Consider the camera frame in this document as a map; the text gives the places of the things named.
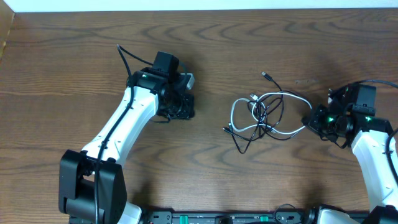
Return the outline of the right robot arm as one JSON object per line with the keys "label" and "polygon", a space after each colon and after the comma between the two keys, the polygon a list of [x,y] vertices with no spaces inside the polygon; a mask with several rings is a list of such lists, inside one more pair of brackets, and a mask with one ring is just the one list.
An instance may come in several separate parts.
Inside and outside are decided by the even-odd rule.
{"label": "right robot arm", "polygon": [[391,123],[376,117],[375,80],[361,80],[329,90],[328,104],[302,119],[323,141],[345,141],[358,160],[369,199],[363,223],[397,223],[397,151]]}

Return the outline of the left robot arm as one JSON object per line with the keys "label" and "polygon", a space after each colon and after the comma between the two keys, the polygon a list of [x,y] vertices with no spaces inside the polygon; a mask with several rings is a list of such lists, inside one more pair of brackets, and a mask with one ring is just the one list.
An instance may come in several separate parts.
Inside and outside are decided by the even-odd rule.
{"label": "left robot arm", "polygon": [[180,61],[158,52],[154,62],[128,71],[126,89],[102,130],[79,152],[60,160],[58,207],[70,223],[139,223],[142,208],[127,200],[123,167],[144,126],[154,116],[194,117],[193,74],[178,71]]}

